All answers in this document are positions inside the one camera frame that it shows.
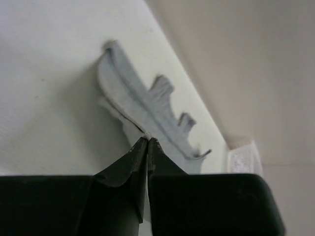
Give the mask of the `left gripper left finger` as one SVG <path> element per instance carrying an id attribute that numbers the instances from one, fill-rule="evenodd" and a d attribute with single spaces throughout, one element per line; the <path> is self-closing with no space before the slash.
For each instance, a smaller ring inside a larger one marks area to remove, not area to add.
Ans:
<path id="1" fill-rule="evenodd" d="M 144 218 L 148 141 L 95 175 L 2 176 L 3 236 L 136 236 Z"/>

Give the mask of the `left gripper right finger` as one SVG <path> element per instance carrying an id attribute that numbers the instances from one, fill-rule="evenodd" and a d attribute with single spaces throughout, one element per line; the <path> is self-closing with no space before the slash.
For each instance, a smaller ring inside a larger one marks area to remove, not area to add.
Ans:
<path id="1" fill-rule="evenodd" d="M 256 174 L 189 175 L 148 145 L 148 195 L 155 236 L 283 236 L 265 180 Z"/>

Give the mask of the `grey tank top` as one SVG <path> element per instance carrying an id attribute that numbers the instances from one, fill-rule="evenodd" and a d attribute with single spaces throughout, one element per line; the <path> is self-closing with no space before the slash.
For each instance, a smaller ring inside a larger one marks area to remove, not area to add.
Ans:
<path id="1" fill-rule="evenodd" d="M 211 149 L 201 153 L 189 143 L 189 133 L 196 125 L 186 112 L 176 118 L 170 104 L 173 85 L 158 75 L 147 89 L 117 40 L 105 44 L 97 67 L 97 80 L 106 108 L 123 124 L 130 144 L 140 137 L 156 138 L 165 154 L 189 174 L 201 173 L 202 164 Z"/>

